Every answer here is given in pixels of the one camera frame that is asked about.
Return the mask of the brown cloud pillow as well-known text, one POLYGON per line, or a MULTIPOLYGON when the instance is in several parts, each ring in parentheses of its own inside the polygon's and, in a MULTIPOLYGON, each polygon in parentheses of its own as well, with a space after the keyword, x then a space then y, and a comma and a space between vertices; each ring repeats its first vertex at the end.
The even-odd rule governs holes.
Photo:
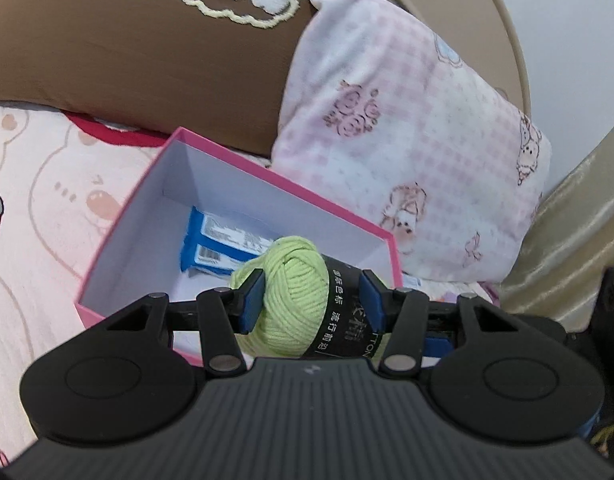
POLYGON ((268 156, 309 0, 0 0, 0 101, 268 156))

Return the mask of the green yarn ball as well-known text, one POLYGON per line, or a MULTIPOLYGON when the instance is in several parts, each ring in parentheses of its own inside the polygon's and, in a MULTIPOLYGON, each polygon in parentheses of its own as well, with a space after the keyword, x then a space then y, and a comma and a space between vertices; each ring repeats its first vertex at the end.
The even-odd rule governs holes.
POLYGON ((297 358, 316 337, 329 296, 329 274, 318 248, 304 237, 281 237, 263 255, 231 274, 240 287, 254 270, 265 272, 264 307, 254 330, 237 336, 252 358, 297 358))

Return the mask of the pink checked pillow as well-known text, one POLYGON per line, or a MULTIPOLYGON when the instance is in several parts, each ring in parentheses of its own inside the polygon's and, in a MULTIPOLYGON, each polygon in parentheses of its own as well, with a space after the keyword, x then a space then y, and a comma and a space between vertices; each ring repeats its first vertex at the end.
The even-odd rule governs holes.
POLYGON ((546 185, 548 138, 395 4, 310 2, 272 169, 391 233, 408 274, 504 280, 546 185))

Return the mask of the gold satin curtain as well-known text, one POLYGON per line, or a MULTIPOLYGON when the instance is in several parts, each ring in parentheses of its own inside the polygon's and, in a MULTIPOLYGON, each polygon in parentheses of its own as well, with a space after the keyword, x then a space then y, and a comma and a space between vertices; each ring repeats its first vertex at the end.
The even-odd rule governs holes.
POLYGON ((613 263, 614 128, 539 206, 512 272, 498 286, 501 308, 580 332, 613 263))

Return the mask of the blue snack packet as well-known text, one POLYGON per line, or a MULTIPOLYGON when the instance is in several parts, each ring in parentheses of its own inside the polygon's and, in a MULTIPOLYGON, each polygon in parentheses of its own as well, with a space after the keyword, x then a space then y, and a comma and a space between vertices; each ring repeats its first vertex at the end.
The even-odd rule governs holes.
POLYGON ((229 276, 270 248, 273 240, 193 207, 179 255, 181 272, 229 276))

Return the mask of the white blue tissue pack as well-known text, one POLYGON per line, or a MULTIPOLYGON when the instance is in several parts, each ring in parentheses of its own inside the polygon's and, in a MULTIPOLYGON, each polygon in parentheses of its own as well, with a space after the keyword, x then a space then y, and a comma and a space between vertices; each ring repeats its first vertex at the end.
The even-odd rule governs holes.
POLYGON ((416 289, 416 290, 422 290, 423 282, 419 278, 416 278, 415 276, 403 274, 403 286, 407 288, 416 289))

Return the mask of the pink cardboard box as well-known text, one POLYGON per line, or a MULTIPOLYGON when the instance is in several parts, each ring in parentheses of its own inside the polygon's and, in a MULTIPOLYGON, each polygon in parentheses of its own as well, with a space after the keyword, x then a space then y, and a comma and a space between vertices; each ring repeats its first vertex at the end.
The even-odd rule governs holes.
POLYGON ((385 347, 360 308, 328 300, 369 269, 403 281, 391 234, 246 157, 179 129, 101 245, 75 306, 86 326, 150 292, 173 301, 265 271, 264 307, 239 340, 249 356, 367 356, 385 347))

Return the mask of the beige headboard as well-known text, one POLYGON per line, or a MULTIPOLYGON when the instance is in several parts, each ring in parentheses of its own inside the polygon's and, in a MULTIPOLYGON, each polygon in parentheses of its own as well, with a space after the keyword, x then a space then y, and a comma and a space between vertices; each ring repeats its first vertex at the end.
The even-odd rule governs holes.
POLYGON ((529 81, 503 0, 392 0, 437 32, 485 81, 527 115, 529 81))

